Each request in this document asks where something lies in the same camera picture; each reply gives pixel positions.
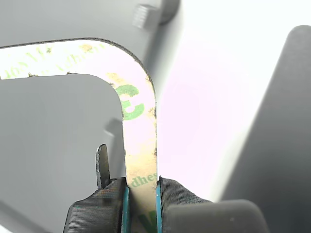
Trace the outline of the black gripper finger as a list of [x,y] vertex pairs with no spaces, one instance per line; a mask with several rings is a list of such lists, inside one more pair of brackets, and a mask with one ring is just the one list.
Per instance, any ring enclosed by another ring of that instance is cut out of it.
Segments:
[[126,178],[110,178],[107,146],[96,152],[98,189],[68,210],[65,233],[129,233],[130,205]]
[[267,233],[265,218],[248,200],[213,203],[179,182],[160,178],[156,190],[160,233]]

